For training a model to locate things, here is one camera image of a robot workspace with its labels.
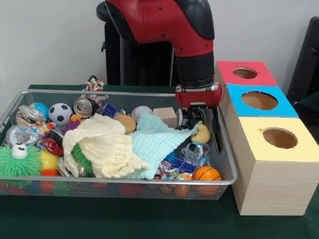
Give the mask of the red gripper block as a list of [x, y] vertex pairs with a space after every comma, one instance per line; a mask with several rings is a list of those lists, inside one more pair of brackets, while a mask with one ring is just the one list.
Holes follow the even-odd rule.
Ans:
[[[187, 89], [181, 85], [175, 88], [175, 98], [181, 108], [190, 108], [190, 120], [196, 122], [194, 107], [216, 107], [222, 99], [222, 86], [219, 82], [205, 88]], [[200, 120], [205, 123], [205, 110], [200, 108]]]

